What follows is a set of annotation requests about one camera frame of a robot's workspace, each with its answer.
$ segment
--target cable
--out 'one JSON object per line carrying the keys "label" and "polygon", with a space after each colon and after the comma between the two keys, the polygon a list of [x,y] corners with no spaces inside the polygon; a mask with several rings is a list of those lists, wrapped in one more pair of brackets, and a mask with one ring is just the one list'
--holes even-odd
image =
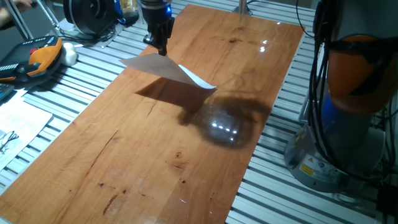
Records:
{"label": "cable", "polygon": [[78,37],[75,37],[75,36],[67,35],[67,34],[65,34],[65,31],[63,29],[60,29],[60,33],[62,34],[62,35],[59,36],[59,38],[61,38],[61,39],[70,39],[70,40],[74,40],[74,41],[77,41],[77,42],[86,42],[86,41],[105,42],[105,41],[110,40],[116,34],[116,28],[113,27],[111,32],[109,32],[109,34],[107,34],[106,36],[101,37],[99,39],[96,39],[96,38],[85,39],[85,38],[78,38]]}
{"label": "cable", "polygon": [[298,23],[300,24],[300,27],[305,32],[305,34],[307,34],[309,37],[315,38],[315,36],[308,34],[307,31],[305,31],[303,24],[301,24],[300,17],[299,17],[299,0],[296,0],[296,15],[297,15]]}
{"label": "cable", "polygon": [[246,5],[248,5],[248,4],[252,3],[252,2],[261,2],[261,1],[258,1],[258,0],[249,1],[249,2],[246,3]]}
{"label": "cable", "polygon": [[[330,44],[331,44],[331,30],[327,31],[328,33],[325,35],[325,40],[320,40],[320,38],[315,34],[315,51],[314,51],[314,60],[313,66],[310,73],[310,89],[309,89],[309,104],[308,104],[308,125],[312,130],[312,135],[315,140],[315,146],[318,149],[318,152],[321,156],[329,162],[331,165],[336,167],[342,173],[353,177],[358,180],[362,180],[365,182],[379,182],[383,180],[392,170],[394,163],[395,163],[395,146],[391,145],[392,150],[387,150],[387,158],[383,159],[382,170],[380,173],[376,173],[367,177],[357,175],[355,173],[350,172],[349,170],[345,169],[343,165],[340,164],[338,161],[334,150],[328,143],[328,140],[325,136],[325,132],[323,130],[322,124],[322,103],[323,103],[323,92],[326,85],[326,75],[327,75],[327,63],[328,63],[328,56],[330,51]],[[319,77],[317,78],[317,62],[318,62],[318,53],[321,46],[321,43],[324,41],[325,43],[325,54],[323,56],[321,69],[319,71]],[[317,90],[321,84],[321,92],[318,96]]]}

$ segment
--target black cable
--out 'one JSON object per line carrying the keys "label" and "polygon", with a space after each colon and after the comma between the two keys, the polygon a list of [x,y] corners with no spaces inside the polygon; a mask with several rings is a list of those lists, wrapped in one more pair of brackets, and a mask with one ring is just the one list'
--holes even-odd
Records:
{"label": "black cable", "polygon": [[[356,175],[356,174],[346,170],[338,162],[333,149],[330,147],[330,145],[328,144],[328,141],[326,139],[325,132],[323,130],[323,124],[322,124],[322,100],[323,100],[323,91],[325,89],[325,84],[326,84],[329,46],[331,43],[330,34],[326,35],[326,36],[328,38],[325,39],[325,54],[323,56],[323,61],[321,64],[321,70],[319,73],[319,77],[317,78],[317,60],[318,60],[317,56],[318,56],[321,41],[318,40],[317,38],[315,38],[314,61],[313,61],[312,71],[310,74],[310,89],[309,89],[310,103],[309,103],[309,111],[308,111],[308,123],[312,129],[312,133],[313,133],[313,136],[315,139],[315,146],[317,147],[318,152],[321,154],[321,156],[327,162],[329,162],[331,165],[335,166],[338,170],[345,173],[346,175],[349,175],[355,179],[366,181],[366,182],[381,181],[388,173],[390,173],[391,165],[387,166],[386,168],[383,168],[381,175],[372,175],[369,177],[363,177],[360,175]],[[319,84],[320,78],[322,78],[322,83],[321,83],[321,92],[320,92],[320,96],[319,96],[320,101],[318,102],[317,90],[318,90],[318,84]],[[394,155],[389,154],[388,161],[386,161],[386,160],[385,161],[388,162],[389,164],[391,164],[391,159],[393,157],[394,157]]]}
{"label": "black cable", "polygon": [[249,2],[246,3],[246,5],[248,5],[248,4],[252,3],[252,2],[261,2],[261,1],[258,1],[258,0],[249,1]]}
{"label": "black cable", "polygon": [[296,0],[296,14],[297,14],[297,19],[298,19],[298,23],[300,24],[301,29],[305,32],[305,34],[307,34],[309,37],[315,38],[315,36],[312,36],[310,34],[307,33],[307,31],[305,31],[303,24],[301,24],[300,21],[300,17],[299,17],[299,0]]}
{"label": "black cable", "polygon": [[60,29],[60,33],[62,34],[62,35],[59,36],[59,38],[61,38],[61,39],[70,39],[70,40],[74,40],[74,41],[77,41],[77,42],[86,42],[86,41],[104,42],[104,41],[108,41],[109,39],[111,39],[116,34],[116,28],[113,27],[111,32],[109,32],[109,34],[107,34],[106,36],[101,37],[99,39],[95,39],[95,38],[92,38],[92,39],[76,38],[74,36],[66,35],[65,32],[62,29]]}

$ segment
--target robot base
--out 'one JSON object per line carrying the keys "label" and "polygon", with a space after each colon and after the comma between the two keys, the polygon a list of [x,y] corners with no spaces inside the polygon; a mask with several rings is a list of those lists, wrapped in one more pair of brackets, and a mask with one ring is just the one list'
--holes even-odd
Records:
{"label": "robot base", "polygon": [[[361,146],[351,150],[352,153],[347,154],[347,150],[341,152],[345,153],[346,158],[342,162],[345,164],[346,162],[348,163],[347,160],[356,161],[356,163],[352,163],[355,166],[350,167],[351,170],[373,170],[381,158],[383,142],[384,133],[371,128],[365,142]],[[322,158],[314,145],[308,125],[305,125],[288,142],[285,150],[285,163],[290,173],[298,181],[320,192],[357,192],[361,190],[364,184],[362,181],[352,179],[341,173]]]}

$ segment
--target wooden board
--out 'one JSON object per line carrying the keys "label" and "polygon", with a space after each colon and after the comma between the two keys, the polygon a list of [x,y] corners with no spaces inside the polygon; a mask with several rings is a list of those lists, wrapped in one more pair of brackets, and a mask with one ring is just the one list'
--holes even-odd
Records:
{"label": "wooden board", "polygon": [[218,89],[126,69],[3,193],[0,216],[224,223],[301,36],[299,26],[187,6],[169,56]]}

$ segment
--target white paper document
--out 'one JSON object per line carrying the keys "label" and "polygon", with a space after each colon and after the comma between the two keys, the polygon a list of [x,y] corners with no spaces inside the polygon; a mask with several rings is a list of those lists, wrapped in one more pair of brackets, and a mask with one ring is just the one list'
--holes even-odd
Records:
{"label": "white paper document", "polygon": [[15,158],[35,138],[52,117],[22,100],[11,100],[0,106],[0,143],[6,142],[7,133],[19,137],[8,142],[0,152],[0,170]]}
{"label": "white paper document", "polygon": [[120,60],[125,66],[131,67],[142,72],[147,72],[174,81],[199,86],[205,89],[214,89],[216,86],[210,85],[197,75],[186,69],[182,65],[177,65],[168,56],[159,54],[149,54],[140,57]]}

